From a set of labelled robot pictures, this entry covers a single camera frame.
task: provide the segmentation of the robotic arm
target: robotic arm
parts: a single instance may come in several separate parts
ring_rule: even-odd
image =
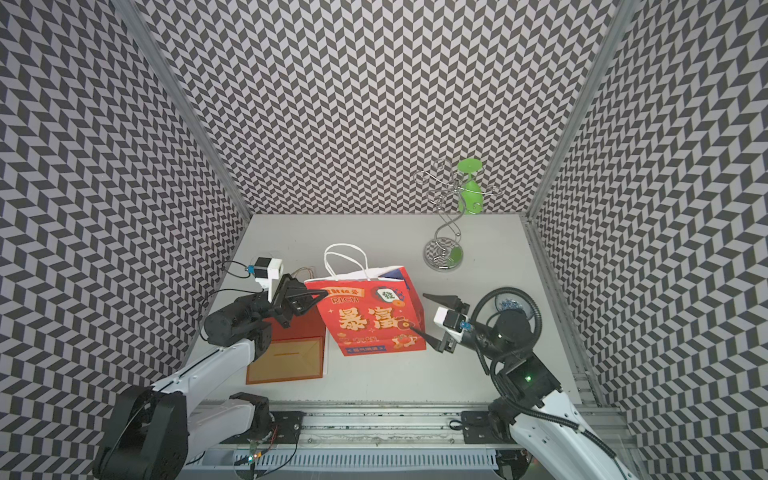
[[[215,409],[193,412],[224,380],[266,352],[272,341],[266,319],[288,328],[294,316],[309,312],[327,295],[286,274],[274,295],[268,288],[211,313],[204,325],[216,349],[151,386],[132,386],[118,395],[94,460],[94,476],[172,479],[185,463],[233,435],[263,439],[272,429],[264,397],[238,393]]]
[[[498,299],[503,296],[507,301],[500,308]],[[456,345],[477,352],[485,374],[500,395],[488,406],[488,420],[498,440],[524,446],[561,480],[621,480],[632,476],[532,352],[541,335],[541,314],[527,293],[511,287],[494,290],[480,300],[471,316],[469,305],[457,296],[425,293],[424,297],[441,305],[434,322],[445,332],[442,339],[437,339],[418,329],[414,331],[438,352],[453,353]],[[491,300],[497,312],[485,324],[479,323],[480,311]],[[493,318],[496,321],[490,326]],[[485,357],[491,360],[490,366]]]

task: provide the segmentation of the chevron patterned wall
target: chevron patterned wall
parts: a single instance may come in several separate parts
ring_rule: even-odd
[[[645,2],[538,226],[657,478],[768,478],[768,4]]]
[[[115,393],[180,366],[243,220],[106,2],[0,24],[0,477],[84,474]]]
[[[137,0],[254,213],[433,211],[466,157],[524,210],[615,0]]]

